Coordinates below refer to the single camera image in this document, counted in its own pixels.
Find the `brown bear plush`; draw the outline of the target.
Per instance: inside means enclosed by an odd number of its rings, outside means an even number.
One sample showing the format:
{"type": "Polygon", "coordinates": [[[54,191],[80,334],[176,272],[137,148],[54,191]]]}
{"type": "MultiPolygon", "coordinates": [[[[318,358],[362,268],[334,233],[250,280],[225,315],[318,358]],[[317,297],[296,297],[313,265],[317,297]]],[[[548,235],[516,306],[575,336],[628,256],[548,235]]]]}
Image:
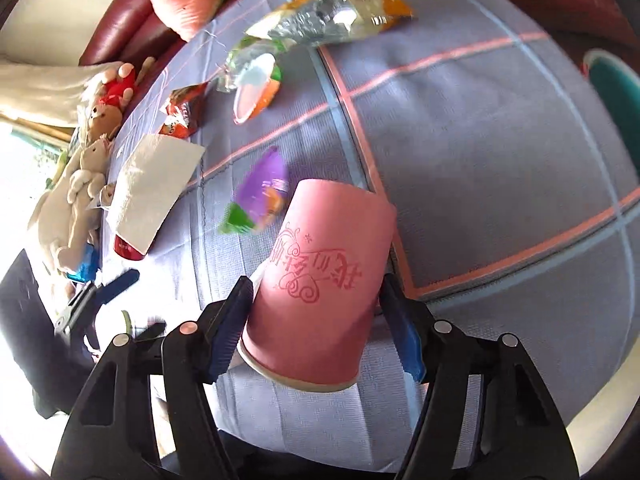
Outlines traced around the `brown bear plush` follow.
{"type": "Polygon", "coordinates": [[[82,144],[89,145],[101,136],[111,141],[122,125],[122,111],[116,105],[96,102],[86,107],[78,120],[82,144]]]}

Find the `plaid grey tablecloth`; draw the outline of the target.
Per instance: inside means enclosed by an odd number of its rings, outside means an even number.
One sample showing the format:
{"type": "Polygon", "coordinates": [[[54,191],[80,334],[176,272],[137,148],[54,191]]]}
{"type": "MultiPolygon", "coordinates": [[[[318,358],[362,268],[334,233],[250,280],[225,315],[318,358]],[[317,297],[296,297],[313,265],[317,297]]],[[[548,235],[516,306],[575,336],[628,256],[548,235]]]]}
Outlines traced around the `plaid grey tablecloth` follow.
{"type": "MultiPolygon", "coordinates": [[[[120,133],[114,170],[162,121],[172,89],[209,77],[248,26],[288,0],[228,0],[160,70],[120,133]]],[[[380,36],[292,51],[265,114],[238,126],[213,93],[205,148],[141,263],[102,311],[127,324],[195,318],[253,272],[277,237],[222,235],[244,174],[278,148],[290,179],[342,181],[397,209],[393,270],[468,333],[522,338],[567,422],[585,474],[632,434],[639,396],[639,131],[620,130],[582,76],[587,50],[639,62],[637,9],[617,0],[406,0],[380,36]]]]}

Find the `pink paper cup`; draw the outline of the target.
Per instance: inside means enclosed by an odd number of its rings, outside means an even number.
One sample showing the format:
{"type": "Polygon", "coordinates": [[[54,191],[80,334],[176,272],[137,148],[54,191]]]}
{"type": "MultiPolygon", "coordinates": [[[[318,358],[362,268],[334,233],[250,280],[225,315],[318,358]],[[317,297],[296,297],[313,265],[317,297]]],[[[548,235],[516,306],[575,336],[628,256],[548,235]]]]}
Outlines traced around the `pink paper cup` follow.
{"type": "Polygon", "coordinates": [[[239,342],[262,376],[333,392],[359,374],[396,229],[385,197],[345,183],[296,186],[239,342]]]}

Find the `red egg shell half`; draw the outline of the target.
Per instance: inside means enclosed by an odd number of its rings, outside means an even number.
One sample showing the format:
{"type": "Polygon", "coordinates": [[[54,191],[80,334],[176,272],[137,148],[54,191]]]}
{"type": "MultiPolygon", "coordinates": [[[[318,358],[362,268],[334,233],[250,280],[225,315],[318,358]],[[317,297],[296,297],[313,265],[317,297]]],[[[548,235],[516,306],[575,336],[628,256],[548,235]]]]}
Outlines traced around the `red egg shell half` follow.
{"type": "Polygon", "coordinates": [[[129,261],[141,261],[145,257],[145,254],[138,252],[136,248],[129,245],[126,240],[123,240],[118,235],[114,237],[114,252],[119,257],[129,261]]]}

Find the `purple snack wrapper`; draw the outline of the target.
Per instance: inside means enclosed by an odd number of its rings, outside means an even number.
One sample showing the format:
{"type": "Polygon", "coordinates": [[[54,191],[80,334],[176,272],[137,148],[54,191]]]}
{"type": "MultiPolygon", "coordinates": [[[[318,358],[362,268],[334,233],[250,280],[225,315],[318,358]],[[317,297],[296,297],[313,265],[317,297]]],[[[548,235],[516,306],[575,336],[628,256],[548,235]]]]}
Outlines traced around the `purple snack wrapper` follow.
{"type": "Polygon", "coordinates": [[[288,165],[277,146],[262,154],[236,189],[224,218],[221,234],[248,234],[269,226],[288,197],[288,165]]]}

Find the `clear orange snack bag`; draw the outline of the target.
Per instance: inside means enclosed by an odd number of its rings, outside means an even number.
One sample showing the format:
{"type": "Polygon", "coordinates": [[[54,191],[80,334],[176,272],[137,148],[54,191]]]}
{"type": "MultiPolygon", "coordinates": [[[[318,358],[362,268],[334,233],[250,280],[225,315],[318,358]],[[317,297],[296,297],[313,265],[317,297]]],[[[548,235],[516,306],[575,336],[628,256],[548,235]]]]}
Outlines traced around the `clear orange snack bag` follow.
{"type": "Polygon", "coordinates": [[[404,0],[292,0],[246,30],[247,36],[318,47],[375,36],[413,18],[404,0]]]}

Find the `orange Ovaltine wrapper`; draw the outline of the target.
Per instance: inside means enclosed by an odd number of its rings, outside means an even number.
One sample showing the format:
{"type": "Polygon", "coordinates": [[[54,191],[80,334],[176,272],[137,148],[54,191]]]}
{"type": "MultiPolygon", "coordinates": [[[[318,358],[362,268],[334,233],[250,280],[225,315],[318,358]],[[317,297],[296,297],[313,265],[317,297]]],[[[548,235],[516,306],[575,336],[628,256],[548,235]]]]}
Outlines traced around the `orange Ovaltine wrapper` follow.
{"type": "Polygon", "coordinates": [[[198,130],[201,117],[206,82],[190,84],[190,86],[172,90],[162,106],[165,114],[163,125],[160,126],[162,136],[173,136],[187,139],[198,130]]]}

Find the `clear green egg wrapper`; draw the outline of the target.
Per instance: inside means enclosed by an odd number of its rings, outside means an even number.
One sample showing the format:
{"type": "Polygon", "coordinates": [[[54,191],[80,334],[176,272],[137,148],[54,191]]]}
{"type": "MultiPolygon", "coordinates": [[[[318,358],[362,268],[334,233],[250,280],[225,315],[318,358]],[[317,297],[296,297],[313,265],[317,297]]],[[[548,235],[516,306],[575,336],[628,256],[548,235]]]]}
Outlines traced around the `clear green egg wrapper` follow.
{"type": "Polygon", "coordinates": [[[245,35],[229,52],[217,77],[216,90],[229,93],[238,88],[241,76],[247,67],[259,55],[269,53],[273,56],[288,50],[282,40],[262,39],[245,35]]]}

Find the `white paper napkin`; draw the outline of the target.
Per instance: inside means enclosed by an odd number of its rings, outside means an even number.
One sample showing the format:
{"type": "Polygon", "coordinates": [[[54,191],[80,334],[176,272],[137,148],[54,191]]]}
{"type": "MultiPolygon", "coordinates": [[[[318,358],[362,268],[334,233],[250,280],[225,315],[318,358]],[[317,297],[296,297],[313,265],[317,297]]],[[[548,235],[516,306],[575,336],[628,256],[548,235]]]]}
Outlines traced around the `white paper napkin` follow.
{"type": "Polygon", "coordinates": [[[106,221],[115,234],[146,254],[205,152],[187,140],[148,134],[119,171],[106,221]]]}

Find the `beige rabbit plush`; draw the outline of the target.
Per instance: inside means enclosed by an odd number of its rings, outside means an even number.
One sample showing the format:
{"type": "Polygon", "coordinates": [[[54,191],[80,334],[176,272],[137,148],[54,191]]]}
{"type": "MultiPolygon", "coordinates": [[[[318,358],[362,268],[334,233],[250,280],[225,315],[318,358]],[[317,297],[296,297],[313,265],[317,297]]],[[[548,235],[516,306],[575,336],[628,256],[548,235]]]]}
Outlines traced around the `beige rabbit plush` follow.
{"type": "Polygon", "coordinates": [[[54,188],[44,192],[27,225],[32,253],[51,274],[73,274],[94,242],[100,212],[90,206],[106,185],[111,141],[99,136],[73,154],[54,188]]]}

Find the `cream curtain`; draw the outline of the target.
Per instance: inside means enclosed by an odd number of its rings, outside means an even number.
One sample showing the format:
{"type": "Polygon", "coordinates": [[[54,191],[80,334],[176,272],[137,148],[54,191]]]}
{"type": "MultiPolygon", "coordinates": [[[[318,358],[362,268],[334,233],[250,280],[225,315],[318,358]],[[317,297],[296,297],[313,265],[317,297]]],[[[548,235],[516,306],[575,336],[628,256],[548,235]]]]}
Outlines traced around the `cream curtain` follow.
{"type": "Polygon", "coordinates": [[[52,127],[78,125],[77,107],[96,77],[119,62],[87,66],[41,66],[1,60],[1,114],[52,127]]]}

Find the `red plush toy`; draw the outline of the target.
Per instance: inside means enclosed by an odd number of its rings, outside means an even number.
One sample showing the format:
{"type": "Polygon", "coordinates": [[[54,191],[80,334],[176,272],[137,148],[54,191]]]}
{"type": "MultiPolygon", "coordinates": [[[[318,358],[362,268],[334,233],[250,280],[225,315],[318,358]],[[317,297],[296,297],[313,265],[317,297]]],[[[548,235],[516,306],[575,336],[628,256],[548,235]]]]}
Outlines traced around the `red plush toy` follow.
{"type": "Polygon", "coordinates": [[[96,102],[117,106],[120,110],[124,110],[154,63],[155,58],[148,56],[138,70],[131,63],[122,63],[116,68],[108,68],[101,75],[96,102]]]}

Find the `teal trash bin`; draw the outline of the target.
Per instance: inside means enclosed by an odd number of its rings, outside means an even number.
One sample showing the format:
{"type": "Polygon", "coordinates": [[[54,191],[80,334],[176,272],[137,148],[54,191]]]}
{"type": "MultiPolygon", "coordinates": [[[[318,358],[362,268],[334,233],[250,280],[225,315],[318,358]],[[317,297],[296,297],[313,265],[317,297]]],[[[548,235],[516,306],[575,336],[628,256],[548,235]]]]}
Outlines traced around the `teal trash bin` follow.
{"type": "Polygon", "coordinates": [[[638,139],[639,75],[621,58],[602,49],[589,50],[582,67],[620,133],[638,139]]]}

